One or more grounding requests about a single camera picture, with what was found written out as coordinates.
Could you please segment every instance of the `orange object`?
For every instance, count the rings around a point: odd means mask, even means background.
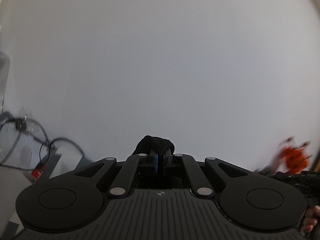
[[[41,166],[40,168],[35,168],[31,174],[35,179],[39,179],[40,176],[42,175],[42,171],[44,170],[45,165]]]
[[[294,146],[291,141],[293,137],[289,137],[287,140],[283,141],[281,144],[285,144],[279,153],[279,161],[284,159],[287,168],[289,169],[286,173],[288,175],[294,175],[300,173],[303,169],[308,167],[309,161],[305,154],[305,148],[310,144],[309,141],[304,142],[300,146]]]

